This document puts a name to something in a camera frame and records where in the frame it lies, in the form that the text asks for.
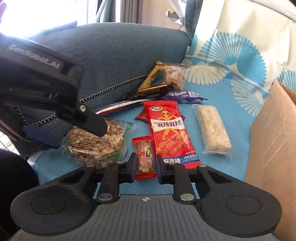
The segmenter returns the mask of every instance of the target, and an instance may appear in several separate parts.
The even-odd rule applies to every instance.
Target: round pad
[[[226,205],[230,211],[240,215],[252,215],[261,208],[257,199],[246,195],[232,196],[228,198]]]
[[[63,233],[89,217],[93,200],[75,185],[41,185],[17,196],[10,208],[14,223],[38,235]]]
[[[61,212],[67,205],[65,198],[57,195],[45,195],[36,198],[32,208],[40,214],[52,215]]]
[[[266,234],[281,218],[274,196],[243,182],[215,184],[202,199],[200,210],[212,227],[239,237]]]

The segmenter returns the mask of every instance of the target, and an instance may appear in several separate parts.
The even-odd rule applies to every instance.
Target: packaged food
[[[231,156],[231,142],[222,119],[215,106],[192,105],[202,133],[205,150],[208,155]]]
[[[185,67],[184,66],[166,66],[163,69],[163,84],[175,84],[174,90],[184,89]]]
[[[181,163],[186,168],[200,164],[181,118],[177,102],[169,100],[144,102],[154,136],[156,154],[165,163]]]
[[[138,168],[135,179],[156,177],[154,166],[153,136],[137,137],[132,139],[138,156]]]
[[[143,99],[143,98],[150,97],[150,96],[157,96],[158,97],[160,94],[165,94],[165,93],[173,90],[174,87],[175,87],[174,83],[156,85],[153,87],[137,90],[136,92],[127,93],[122,97],[122,99],[134,100],[134,99]]]
[[[95,110],[97,115],[107,115],[111,114],[114,112],[119,112],[122,110],[126,110],[128,108],[136,107],[139,105],[142,105],[143,102],[148,101],[148,99],[139,99],[139,100],[125,100],[125,101],[120,101],[117,103],[105,105],[97,110]]]
[[[185,116],[181,115],[181,118],[182,118],[183,121],[185,120]],[[144,108],[144,109],[140,112],[140,114],[138,114],[138,116],[137,116],[135,119],[138,119],[138,120],[144,121],[144,122],[146,122],[146,123],[149,123],[146,109]]]
[[[63,139],[61,146],[69,150],[77,165],[93,164],[97,168],[106,167],[127,154],[125,135],[134,129],[135,125],[122,120],[104,119],[108,125],[108,132],[102,137],[73,127]]]
[[[163,84],[176,84],[174,90],[182,90],[185,83],[185,65],[156,62],[156,66],[138,88],[139,90],[151,86],[156,76],[163,74]]]
[[[170,91],[166,93],[162,98],[162,100],[175,100],[178,103],[200,103],[204,99],[200,94],[193,91]]]

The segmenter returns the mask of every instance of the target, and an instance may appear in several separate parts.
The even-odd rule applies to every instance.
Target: cardboard box
[[[296,241],[296,93],[275,81],[251,129],[245,182],[274,195],[283,214],[275,234]]]

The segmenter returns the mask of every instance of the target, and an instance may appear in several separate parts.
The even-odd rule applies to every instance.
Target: red snack package
[[[144,106],[154,135],[156,154],[165,163],[183,164],[187,169],[196,168],[200,160],[185,129],[176,101],[149,101]]]
[[[141,113],[138,114],[138,116],[135,119],[138,119],[138,120],[144,121],[146,123],[149,123],[149,120],[148,120],[148,116],[147,116],[147,112],[146,112],[145,107],[141,111]]]
[[[132,144],[137,150],[138,167],[135,179],[156,177],[153,154],[153,136],[133,138]]]

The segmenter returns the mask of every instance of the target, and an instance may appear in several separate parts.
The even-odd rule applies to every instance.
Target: purple candy wrapper
[[[162,100],[175,100],[178,103],[191,103],[196,104],[200,103],[202,100],[208,100],[204,99],[200,94],[193,92],[193,91],[170,91],[165,94],[164,97],[162,97]]]

